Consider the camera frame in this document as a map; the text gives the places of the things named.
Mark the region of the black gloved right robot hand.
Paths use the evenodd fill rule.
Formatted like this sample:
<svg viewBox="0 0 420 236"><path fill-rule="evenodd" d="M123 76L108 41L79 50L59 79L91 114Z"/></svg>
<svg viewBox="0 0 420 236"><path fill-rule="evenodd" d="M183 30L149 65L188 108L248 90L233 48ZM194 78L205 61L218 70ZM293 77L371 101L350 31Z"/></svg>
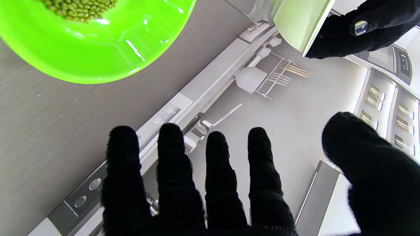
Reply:
<svg viewBox="0 0 420 236"><path fill-rule="evenodd" d="M348 204L359 236L418 236L419 164L395 148L361 119L338 112L322 133L326 157L339 167L351 188ZM131 127L114 127L107 144L107 177L101 203L107 236L296 236L283 198L270 139L261 127L248 134L251 225L237 193L225 136L208 135L205 202L193 181L183 133L172 123L158 137L159 213L146 200L138 138Z"/></svg>

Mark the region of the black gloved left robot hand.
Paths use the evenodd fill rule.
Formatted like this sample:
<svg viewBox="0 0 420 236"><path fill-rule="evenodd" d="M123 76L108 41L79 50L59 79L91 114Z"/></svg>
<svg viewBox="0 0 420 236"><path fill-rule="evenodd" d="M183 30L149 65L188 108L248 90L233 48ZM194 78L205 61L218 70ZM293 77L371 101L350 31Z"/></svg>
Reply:
<svg viewBox="0 0 420 236"><path fill-rule="evenodd" d="M343 15L330 15L306 57L345 57L385 48L419 24L418 0L366 0Z"/></svg>

